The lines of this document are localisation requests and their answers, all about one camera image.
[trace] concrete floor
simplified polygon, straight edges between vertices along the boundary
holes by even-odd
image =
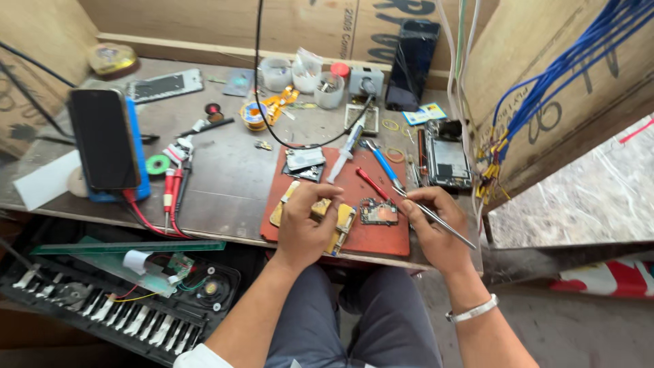
[[[451,307],[438,272],[414,277],[429,311],[446,368],[463,367]],[[652,367],[651,302],[505,287],[494,291],[500,310],[541,368]],[[341,310],[341,341],[358,321]]]

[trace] gray trousers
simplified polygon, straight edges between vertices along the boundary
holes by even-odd
[[[265,368],[289,368],[293,359],[302,368],[442,366],[422,297],[404,269],[380,268],[341,303],[362,313],[349,355],[339,338],[333,295],[319,266],[302,272],[284,303]]]

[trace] red repair mat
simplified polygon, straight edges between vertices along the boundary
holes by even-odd
[[[327,159],[327,167],[322,172],[321,183],[326,183],[329,171],[338,158],[338,149],[323,147],[322,152]],[[268,242],[276,242],[279,231],[277,227],[270,223],[270,214],[273,213],[273,210],[288,189],[288,186],[295,180],[294,177],[281,173],[285,162],[286,151],[280,149],[275,177],[270,187],[264,218],[261,220],[261,236]],[[388,163],[400,178],[400,181],[404,181],[404,162],[395,164],[389,161]],[[370,151],[356,150],[354,152],[354,158],[345,163],[334,183],[337,187],[345,189],[345,193],[343,193],[345,204],[357,207],[354,225],[342,249],[391,255],[409,255],[409,221],[404,215],[400,214],[398,216],[400,223],[395,226],[361,224],[358,210],[359,201],[363,198],[374,198],[375,201],[382,202],[382,198],[377,194],[375,189],[356,174],[355,170],[357,167],[361,167],[376,184],[390,195],[396,204],[402,201],[402,197],[393,191],[392,183],[375,158],[375,155]]]

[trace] solder wire spool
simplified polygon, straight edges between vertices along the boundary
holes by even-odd
[[[258,132],[259,130],[266,129],[266,124],[261,114],[266,114],[268,109],[264,104],[261,104],[262,111],[259,110],[256,101],[248,102],[241,108],[241,118],[243,124],[249,129]]]
[[[170,167],[170,158],[166,155],[154,155],[145,162],[145,170],[150,175],[161,175]]]

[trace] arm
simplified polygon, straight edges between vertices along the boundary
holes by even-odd
[[[343,189],[326,184],[300,185],[284,205],[277,251],[256,281],[205,345],[232,367],[263,367],[286,297],[296,278],[318,261],[338,220]],[[311,205],[331,198],[320,224],[309,218]]]
[[[425,256],[445,278],[454,314],[460,314],[491,299],[470,259],[468,248],[437,224],[427,222],[412,200],[437,209],[448,225],[467,235],[466,215],[442,188],[421,188],[408,193],[402,207],[418,234]],[[466,368],[537,367],[498,308],[456,324],[456,335]]]

